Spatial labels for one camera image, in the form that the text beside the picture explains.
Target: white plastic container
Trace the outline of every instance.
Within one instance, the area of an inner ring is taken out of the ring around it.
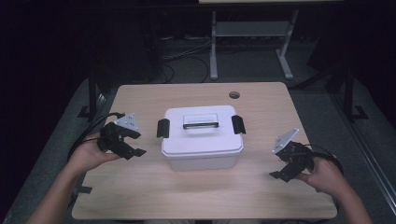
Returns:
[[[230,105],[171,108],[163,155],[174,171],[234,167],[243,149],[245,127]]]

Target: human hand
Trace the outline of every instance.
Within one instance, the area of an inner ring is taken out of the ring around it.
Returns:
[[[89,135],[85,140],[100,137],[99,133]],[[105,153],[99,146],[97,140],[86,141],[77,147],[69,162],[65,166],[65,170],[71,172],[73,175],[82,175],[104,162],[114,161],[120,156],[114,153]]]
[[[353,190],[332,161],[319,157],[314,157],[313,160],[315,167],[311,174],[301,173],[296,177],[297,179],[303,180],[317,191],[330,194],[337,199]]]

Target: dark floor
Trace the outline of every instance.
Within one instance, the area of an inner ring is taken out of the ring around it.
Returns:
[[[164,41],[164,54],[174,55],[201,44],[196,42],[172,39]],[[275,54],[275,49],[281,42],[281,39],[262,41],[246,39],[219,47],[219,79],[216,81],[206,77],[209,53],[204,49],[187,57],[165,62],[163,74],[151,83],[199,83],[203,80],[204,82],[279,81],[291,87],[318,72],[307,66],[316,42],[293,41],[287,59],[294,80],[285,80]],[[396,131],[359,81],[355,81],[354,103],[362,106],[369,119],[360,119],[351,123],[339,106],[339,102],[343,99],[343,89],[336,94],[327,93],[325,91],[327,80],[327,77],[323,78],[303,90],[290,90],[290,96],[308,139],[311,144],[329,149],[343,163],[346,178],[362,197],[374,223],[396,223],[395,211],[392,211],[394,206],[390,206],[395,195],[392,186],[396,186],[394,175],[396,166],[393,162],[396,158],[394,150]],[[100,107],[99,114],[108,112],[116,93],[117,89],[114,88],[106,95],[106,101]],[[86,80],[81,83],[64,111],[4,224],[23,223],[43,198],[51,181],[62,169],[68,149],[87,127],[87,120],[76,116],[81,107],[87,103]],[[367,157],[367,154],[372,154],[373,157]],[[264,220],[262,223],[279,222],[280,220]],[[66,223],[117,222],[74,220],[70,217],[69,211]],[[328,223],[345,223],[342,212]]]

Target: white bracket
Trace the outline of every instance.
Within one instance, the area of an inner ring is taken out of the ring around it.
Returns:
[[[120,119],[116,119],[114,121],[115,124],[121,126],[122,128],[126,128],[132,131],[138,131],[139,127],[137,126],[136,119],[134,118],[134,113],[125,115]]]
[[[276,154],[289,143],[289,141],[300,131],[298,128],[291,130],[288,133],[284,133],[276,138],[273,153]]]

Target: container lid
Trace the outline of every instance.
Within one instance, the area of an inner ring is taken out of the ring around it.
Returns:
[[[168,157],[216,155],[239,152],[242,136],[235,133],[235,109],[230,105],[170,108],[169,137],[163,139],[163,154]]]

